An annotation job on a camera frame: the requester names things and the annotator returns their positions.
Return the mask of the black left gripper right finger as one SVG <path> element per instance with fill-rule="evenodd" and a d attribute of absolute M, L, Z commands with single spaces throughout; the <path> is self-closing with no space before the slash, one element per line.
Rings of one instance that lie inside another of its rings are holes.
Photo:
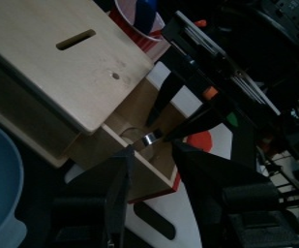
<path fill-rule="evenodd" d="M 201 248 L 299 248 L 272 181 L 256 170 L 172 142 Z"/>

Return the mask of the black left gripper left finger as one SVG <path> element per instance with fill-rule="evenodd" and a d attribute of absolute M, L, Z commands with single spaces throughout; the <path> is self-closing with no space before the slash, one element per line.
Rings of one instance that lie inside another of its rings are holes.
<path fill-rule="evenodd" d="M 123 248 L 133 164 L 128 145 L 65 184 L 53 199 L 47 248 Z"/>

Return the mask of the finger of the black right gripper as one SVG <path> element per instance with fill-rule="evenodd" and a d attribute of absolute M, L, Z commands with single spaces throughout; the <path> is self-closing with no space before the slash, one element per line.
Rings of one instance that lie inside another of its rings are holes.
<path fill-rule="evenodd" d="M 181 139 L 192 134 L 211 130 L 224 123 L 228 127 L 235 126 L 235 113 L 221 113 L 215 108 L 201 105 L 187 120 L 167 134 L 165 141 Z"/>
<path fill-rule="evenodd" d="M 161 111 L 167 107 L 167 104 L 171 102 L 172 98 L 175 97 L 183 86 L 184 86 L 183 78 L 177 73 L 171 72 L 168 77 L 161 83 L 153 105 L 149 109 L 149 115 L 145 122 L 145 125 L 148 127 L 157 119 Z"/>

